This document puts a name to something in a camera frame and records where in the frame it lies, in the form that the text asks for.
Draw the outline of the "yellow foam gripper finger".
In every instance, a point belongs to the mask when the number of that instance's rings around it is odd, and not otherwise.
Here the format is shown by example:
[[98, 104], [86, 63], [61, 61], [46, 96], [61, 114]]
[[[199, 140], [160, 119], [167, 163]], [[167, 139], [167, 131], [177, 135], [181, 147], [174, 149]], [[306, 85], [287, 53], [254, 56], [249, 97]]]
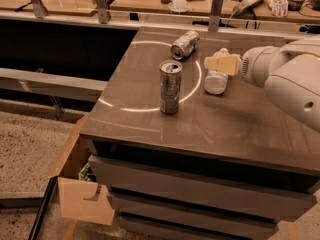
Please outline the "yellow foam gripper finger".
[[204, 59], [204, 67], [212, 70], [234, 76], [240, 68], [240, 58], [238, 55], [211, 56]]

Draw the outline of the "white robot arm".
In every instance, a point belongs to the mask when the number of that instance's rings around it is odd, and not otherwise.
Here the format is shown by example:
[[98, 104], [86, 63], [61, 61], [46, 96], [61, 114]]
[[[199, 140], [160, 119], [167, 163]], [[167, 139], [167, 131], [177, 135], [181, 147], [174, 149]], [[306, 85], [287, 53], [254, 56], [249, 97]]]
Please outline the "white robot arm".
[[320, 131], [320, 39], [293, 41], [282, 47], [262, 46], [243, 55], [222, 48], [204, 59], [205, 90], [224, 92], [227, 79], [240, 75], [261, 87], [280, 110]]

